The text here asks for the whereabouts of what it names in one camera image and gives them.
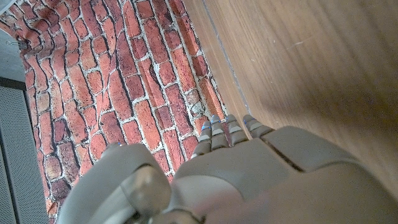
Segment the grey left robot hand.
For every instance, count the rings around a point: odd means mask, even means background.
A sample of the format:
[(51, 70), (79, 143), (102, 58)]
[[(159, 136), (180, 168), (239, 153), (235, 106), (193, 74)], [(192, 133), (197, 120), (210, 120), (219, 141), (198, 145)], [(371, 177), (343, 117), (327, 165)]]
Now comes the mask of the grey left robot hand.
[(351, 154), (246, 115), (205, 122), (168, 180), (143, 144), (111, 144), (59, 223), (396, 223), (397, 199)]

